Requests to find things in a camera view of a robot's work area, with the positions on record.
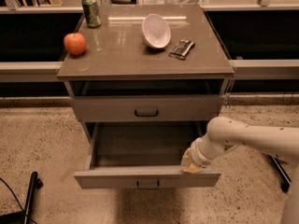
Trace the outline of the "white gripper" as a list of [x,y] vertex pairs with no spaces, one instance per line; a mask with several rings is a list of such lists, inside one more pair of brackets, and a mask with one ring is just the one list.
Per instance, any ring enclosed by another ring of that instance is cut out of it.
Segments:
[[[190,164],[190,153],[192,161],[196,165]],[[214,155],[215,149],[207,137],[199,137],[195,139],[190,148],[187,148],[182,156],[181,165],[186,166],[183,168],[183,171],[189,174],[200,172],[202,170],[201,167],[207,168],[212,163]]]

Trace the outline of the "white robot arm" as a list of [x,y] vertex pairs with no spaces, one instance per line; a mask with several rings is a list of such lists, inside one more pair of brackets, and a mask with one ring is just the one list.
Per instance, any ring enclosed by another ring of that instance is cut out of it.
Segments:
[[216,117],[206,126],[206,133],[196,138],[185,151],[181,165],[186,173],[198,173],[220,155],[246,146],[296,165],[281,224],[299,222],[299,129],[251,126],[242,121]]

